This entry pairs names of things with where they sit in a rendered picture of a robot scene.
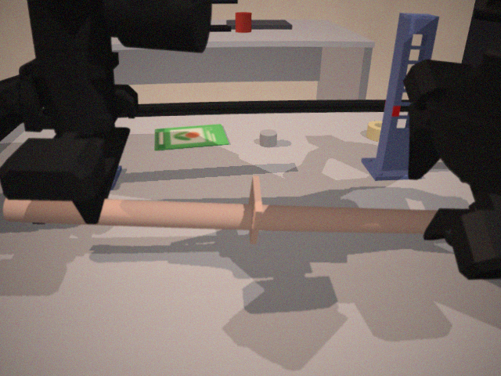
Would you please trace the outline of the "long tan rail with center flange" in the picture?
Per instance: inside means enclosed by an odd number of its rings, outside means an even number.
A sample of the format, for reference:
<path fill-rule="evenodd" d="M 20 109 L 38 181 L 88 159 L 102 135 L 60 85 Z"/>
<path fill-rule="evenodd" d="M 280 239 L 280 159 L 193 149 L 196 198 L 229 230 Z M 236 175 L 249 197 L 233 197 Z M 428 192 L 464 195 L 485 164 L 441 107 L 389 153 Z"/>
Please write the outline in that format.
<path fill-rule="evenodd" d="M 97 224 L 87 224 L 72 201 L 5 199 L 8 222 L 100 226 L 249 230 L 256 244 L 259 230 L 424 233 L 437 210 L 338 208 L 261 203 L 259 176 L 253 175 L 248 204 L 105 199 Z"/>

